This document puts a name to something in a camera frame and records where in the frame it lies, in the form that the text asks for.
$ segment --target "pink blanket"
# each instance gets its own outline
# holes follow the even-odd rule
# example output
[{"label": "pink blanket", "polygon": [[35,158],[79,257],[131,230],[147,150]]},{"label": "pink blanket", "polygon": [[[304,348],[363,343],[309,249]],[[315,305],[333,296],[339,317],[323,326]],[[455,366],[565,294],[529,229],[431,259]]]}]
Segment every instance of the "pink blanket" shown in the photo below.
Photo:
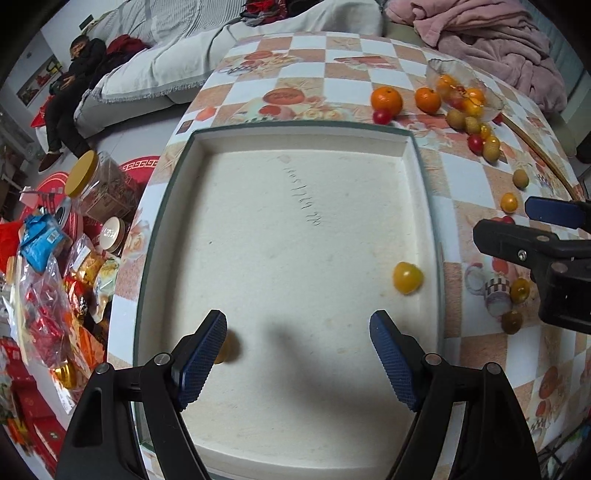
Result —
[{"label": "pink blanket", "polygon": [[543,112],[566,107],[550,41],[517,0],[389,0],[384,11],[413,25],[426,44],[506,81]]}]

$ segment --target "jar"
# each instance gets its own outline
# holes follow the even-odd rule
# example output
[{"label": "jar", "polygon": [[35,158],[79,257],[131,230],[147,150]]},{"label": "jar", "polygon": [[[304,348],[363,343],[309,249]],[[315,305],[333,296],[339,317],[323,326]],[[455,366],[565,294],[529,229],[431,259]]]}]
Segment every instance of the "jar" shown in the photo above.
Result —
[{"label": "jar", "polygon": [[106,152],[82,155],[68,175],[65,194],[77,199],[80,213],[103,224],[109,218],[133,217],[139,187]]},{"label": "jar", "polygon": [[125,238],[131,225],[117,217],[109,218],[104,224],[99,235],[99,245],[103,250],[120,257],[125,245]]}]

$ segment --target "sofa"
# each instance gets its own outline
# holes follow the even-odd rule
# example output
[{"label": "sofa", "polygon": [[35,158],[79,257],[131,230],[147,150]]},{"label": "sofa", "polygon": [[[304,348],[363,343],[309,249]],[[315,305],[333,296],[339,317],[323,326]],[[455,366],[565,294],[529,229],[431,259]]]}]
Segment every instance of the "sofa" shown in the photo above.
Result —
[{"label": "sofa", "polygon": [[[292,31],[382,34],[382,14],[375,0],[323,0],[297,17],[257,27],[239,20],[243,3],[129,0],[91,24],[86,34],[107,45],[128,34],[151,48],[87,90],[74,114],[80,133],[90,137],[129,118],[191,102],[230,48],[252,35]],[[36,133],[47,151],[45,127]]]}]

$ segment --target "blue snack bag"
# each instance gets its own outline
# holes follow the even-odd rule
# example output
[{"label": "blue snack bag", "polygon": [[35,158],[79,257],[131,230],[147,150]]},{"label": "blue snack bag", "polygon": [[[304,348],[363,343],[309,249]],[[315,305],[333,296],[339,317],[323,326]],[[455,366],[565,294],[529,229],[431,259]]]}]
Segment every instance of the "blue snack bag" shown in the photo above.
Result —
[{"label": "blue snack bag", "polygon": [[49,214],[25,218],[25,235],[21,240],[21,255],[37,273],[42,274],[51,254],[56,257],[71,240]]}]

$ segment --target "red cloth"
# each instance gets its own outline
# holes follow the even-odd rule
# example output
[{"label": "red cloth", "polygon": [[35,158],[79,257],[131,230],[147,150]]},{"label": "red cloth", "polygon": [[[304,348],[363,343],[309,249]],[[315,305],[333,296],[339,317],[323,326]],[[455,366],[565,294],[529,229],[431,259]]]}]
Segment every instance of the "red cloth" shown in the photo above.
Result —
[{"label": "red cloth", "polygon": [[53,95],[47,97],[45,103],[39,107],[39,112],[36,114],[35,118],[31,122],[31,128],[43,127],[45,125],[45,108],[47,108],[47,104],[49,100],[53,98]]},{"label": "red cloth", "polygon": [[0,270],[6,273],[6,264],[10,257],[17,254],[20,241],[18,230],[22,222],[2,223],[0,225]]},{"label": "red cloth", "polygon": [[149,46],[142,42],[139,38],[132,38],[125,34],[120,35],[109,44],[109,47],[107,48],[107,55],[117,52],[136,54],[145,48],[149,48]]}]

